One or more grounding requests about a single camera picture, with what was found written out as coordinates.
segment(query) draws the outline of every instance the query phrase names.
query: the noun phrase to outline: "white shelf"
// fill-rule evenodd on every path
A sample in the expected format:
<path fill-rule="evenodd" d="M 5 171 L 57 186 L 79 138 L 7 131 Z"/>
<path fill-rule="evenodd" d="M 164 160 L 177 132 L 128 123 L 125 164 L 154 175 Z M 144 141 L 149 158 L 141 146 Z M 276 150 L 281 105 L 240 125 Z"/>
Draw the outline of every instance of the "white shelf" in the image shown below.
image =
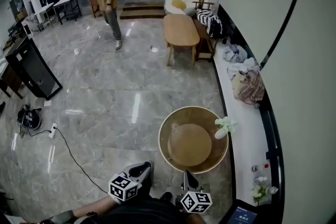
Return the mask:
<path fill-rule="evenodd" d="M 253 105 L 236 100 L 232 85 L 227 74 L 231 63 L 223 60 L 224 45 L 220 40 L 217 44 L 214 61 L 222 87 L 227 115 L 238 122 L 237 131 L 232 134 L 232 144 L 236 174 L 236 198 L 248 204 L 255 205 L 251 195 L 253 179 L 258 174 L 251 171 L 253 165 L 269 163 L 266 160 L 268 152 L 264 125 L 259 110 Z M 271 180 L 270 168 L 265 174 Z"/>

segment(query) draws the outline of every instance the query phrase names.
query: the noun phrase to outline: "yellow cushion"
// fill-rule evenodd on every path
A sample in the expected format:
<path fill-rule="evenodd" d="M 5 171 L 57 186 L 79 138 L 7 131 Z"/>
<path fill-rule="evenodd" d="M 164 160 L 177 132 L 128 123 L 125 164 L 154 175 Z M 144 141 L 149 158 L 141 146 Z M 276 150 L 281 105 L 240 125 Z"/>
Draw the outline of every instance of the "yellow cushion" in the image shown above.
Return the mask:
<path fill-rule="evenodd" d="M 184 10 L 184 9 L 187 8 L 187 5 L 182 0 L 173 0 L 172 1 L 172 6 L 175 7 L 175 8 L 179 8 L 181 10 Z"/>

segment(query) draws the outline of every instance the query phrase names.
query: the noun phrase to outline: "black speaker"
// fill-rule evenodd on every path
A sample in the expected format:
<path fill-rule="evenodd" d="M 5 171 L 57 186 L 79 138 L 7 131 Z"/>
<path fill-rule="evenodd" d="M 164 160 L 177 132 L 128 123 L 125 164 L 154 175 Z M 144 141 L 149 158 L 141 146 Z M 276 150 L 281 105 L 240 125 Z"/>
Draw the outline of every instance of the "black speaker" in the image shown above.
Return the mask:
<path fill-rule="evenodd" d="M 51 72 L 34 41 L 26 37 L 15 44 L 6 59 L 22 82 L 36 96 L 49 100 L 62 85 Z"/>

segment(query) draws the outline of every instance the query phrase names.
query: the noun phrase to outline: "oval wooden table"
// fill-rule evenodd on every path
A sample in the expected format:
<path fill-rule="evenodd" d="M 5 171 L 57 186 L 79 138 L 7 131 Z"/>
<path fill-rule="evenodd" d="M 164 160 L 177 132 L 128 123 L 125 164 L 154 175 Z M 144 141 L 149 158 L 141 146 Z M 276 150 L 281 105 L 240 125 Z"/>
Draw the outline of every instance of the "oval wooden table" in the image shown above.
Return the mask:
<path fill-rule="evenodd" d="M 193 20 L 187 15 L 169 14 L 163 18 L 163 23 L 164 36 L 170 47 L 167 66 L 170 64 L 174 46 L 192 47 L 192 65 L 194 65 L 196 46 L 200 42 L 200 36 Z"/>
<path fill-rule="evenodd" d="M 229 140 L 217 140 L 218 116 L 198 106 L 186 106 L 171 113 L 159 131 L 159 149 L 165 161 L 183 172 L 205 173 L 225 157 Z"/>

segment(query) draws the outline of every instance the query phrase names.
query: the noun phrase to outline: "white chair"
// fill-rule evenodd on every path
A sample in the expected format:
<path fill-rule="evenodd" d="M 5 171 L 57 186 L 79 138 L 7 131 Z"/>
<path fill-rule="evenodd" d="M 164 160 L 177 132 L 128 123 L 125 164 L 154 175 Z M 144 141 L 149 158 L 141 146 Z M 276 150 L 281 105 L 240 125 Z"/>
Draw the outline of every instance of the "white chair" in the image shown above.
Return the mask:
<path fill-rule="evenodd" d="M 184 14 L 190 17 L 194 16 L 196 13 L 195 3 L 200 0 L 182 0 L 186 4 L 186 9 L 181 10 L 172 5 L 173 0 L 165 0 L 164 10 L 167 14 Z"/>

